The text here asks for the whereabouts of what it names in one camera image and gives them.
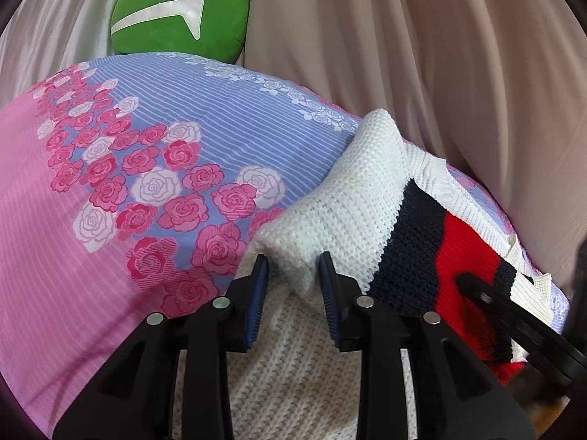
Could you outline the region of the white knit sweater red stripe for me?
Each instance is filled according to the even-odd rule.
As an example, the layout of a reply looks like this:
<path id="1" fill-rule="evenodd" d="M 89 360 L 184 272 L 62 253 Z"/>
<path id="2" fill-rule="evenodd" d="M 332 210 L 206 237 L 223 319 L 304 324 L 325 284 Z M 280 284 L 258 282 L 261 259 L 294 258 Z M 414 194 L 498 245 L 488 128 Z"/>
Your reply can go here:
<path id="1" fill-rule="evenodd" d="M 502 380 L 526 358 L 496 336 L 460 296 L 454 279 L 469 271 L 544 323 L 551 323 L 552 281 L 527 266 L 505 235 L 454 179 L 443 159 L 404 141 L 377 109 L 324 181 L 257 229 L 238 271 L 267 256 L 271 282 L 261 338 L 228 357 L 232 423 L 239 439 L 351 439 L 359 411 L 358 353 L 340 353 L 327 336 L 317 259 L 329 252 L 337 272 L 395 312 L 437 312 Z"/>

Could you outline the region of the pink floral bed sheet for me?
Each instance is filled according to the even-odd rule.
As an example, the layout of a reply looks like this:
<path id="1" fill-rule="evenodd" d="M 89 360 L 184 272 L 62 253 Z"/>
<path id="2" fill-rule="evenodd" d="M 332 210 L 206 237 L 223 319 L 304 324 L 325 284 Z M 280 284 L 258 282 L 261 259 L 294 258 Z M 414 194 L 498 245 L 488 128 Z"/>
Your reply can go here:
<path id="1" fill-rule="evenodd" d="M 77 64 L 5 106 L 1 374 L 32 422 L 52 434 L 149 314 L 223 295 L 257 229 L 324 181 L 364 117 L 178 53 Z"/>

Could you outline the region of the beige curtain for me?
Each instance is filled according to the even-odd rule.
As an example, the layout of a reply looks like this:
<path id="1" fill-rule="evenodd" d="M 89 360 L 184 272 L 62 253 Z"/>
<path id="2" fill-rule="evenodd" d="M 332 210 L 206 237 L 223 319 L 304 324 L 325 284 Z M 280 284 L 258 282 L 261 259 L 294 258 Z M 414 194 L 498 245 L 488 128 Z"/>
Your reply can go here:
<path id="1" fill-rule="evenodd" d="M 475 176 L 563 289 L 586 237 L 586 35 L 564 0 L 251 0 L 245 65 Z"/>

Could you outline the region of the green plush pillow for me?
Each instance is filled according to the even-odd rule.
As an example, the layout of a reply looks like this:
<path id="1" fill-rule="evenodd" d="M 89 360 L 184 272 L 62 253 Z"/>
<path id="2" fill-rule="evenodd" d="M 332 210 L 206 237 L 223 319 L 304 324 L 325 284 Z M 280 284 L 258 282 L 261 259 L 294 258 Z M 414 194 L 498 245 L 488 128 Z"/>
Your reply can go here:
<path id="1" fill-rule="evenodd" d="M 251 0 L 116 0 L 112 49 L 177 52 L 232 64 L 243 50 Z"/>

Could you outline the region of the white satin curtain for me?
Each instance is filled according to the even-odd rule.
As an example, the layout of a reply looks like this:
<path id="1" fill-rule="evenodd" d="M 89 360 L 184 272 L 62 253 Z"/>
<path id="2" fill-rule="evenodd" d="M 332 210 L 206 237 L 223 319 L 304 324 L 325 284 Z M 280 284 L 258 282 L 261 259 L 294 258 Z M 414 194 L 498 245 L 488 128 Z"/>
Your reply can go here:
<path id="1" fill-rule="evenodd" d="M 113 54 L 116 0 L 23 0 L 1 34 L 1 105 L 73 64 Z"/>

